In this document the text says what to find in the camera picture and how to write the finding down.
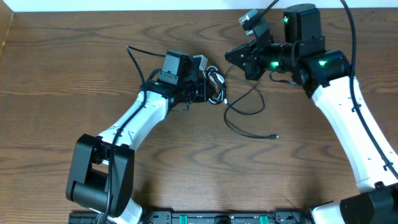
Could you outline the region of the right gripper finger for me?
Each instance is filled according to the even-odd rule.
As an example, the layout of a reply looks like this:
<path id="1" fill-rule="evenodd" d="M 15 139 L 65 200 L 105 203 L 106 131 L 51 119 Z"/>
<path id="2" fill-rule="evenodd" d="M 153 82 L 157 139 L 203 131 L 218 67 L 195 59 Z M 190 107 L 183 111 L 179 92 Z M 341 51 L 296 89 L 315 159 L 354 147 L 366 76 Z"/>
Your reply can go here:
<path id="1" fill-rule="evenodd" d="M 244 51 L 239 50 L 239 49 L 238 50 L 236 50 L 236 49 L 230 50 L 230 51 L 225 52 L 224 57 L 229 63 L 237 66 L 241 70 L 245 70 L 244 64 L 246 63 L 247 57 L 246 57 Z"/>
<path id="2" fill-rule="evenodd" d="M 230 53 L 236 53 L 236 52 L 241 52 L 241 53 L 251 53 L 253 50 L 255 50 L 257 47 L 257 42 L 247 42 L 243 45 L 240 45 L 239 47 L 236 47 L 233 50 L 230 50 Z"/>

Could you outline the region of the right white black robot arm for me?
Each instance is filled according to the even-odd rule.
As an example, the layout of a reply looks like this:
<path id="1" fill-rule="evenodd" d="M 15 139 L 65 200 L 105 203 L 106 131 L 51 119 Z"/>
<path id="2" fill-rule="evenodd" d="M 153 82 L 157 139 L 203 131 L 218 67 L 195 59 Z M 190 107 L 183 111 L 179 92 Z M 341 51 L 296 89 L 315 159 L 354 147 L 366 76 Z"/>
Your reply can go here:
<path id="1" fill-rule="evenodd" d="M 396 223 L 397 154 L 373 118 L 355 75 L 355 57 L 327 50 L 314 4 L 284 10 L 285 42 L 273 41 L 264 12 L 239 22 L 251 40 L 227 51 L 226 60 L 248 80 L 265 72 L 292 75 L 331 124 L 349 160 L 359 194 L 312 207 L 297 223 Z"/>

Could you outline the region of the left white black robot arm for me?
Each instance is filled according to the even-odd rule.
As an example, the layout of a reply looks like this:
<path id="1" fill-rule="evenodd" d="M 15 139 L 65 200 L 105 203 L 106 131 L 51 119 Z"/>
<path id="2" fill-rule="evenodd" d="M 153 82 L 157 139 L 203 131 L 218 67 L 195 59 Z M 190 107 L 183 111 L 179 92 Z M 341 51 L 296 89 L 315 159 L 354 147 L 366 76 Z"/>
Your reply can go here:
<path id="1" fill-rule="evenodd" d="M 77 140 L 66 198 L 95 214 L 70 215 L 70 223 L 139 223 L 143 209 L 131 198 L 136 150 L 179 103 L 206 102 L 215 92 L 204 55 L 168 50 L 162 58 L 162 68 L 141 77 L 135 102 L 112 126 Z"/>

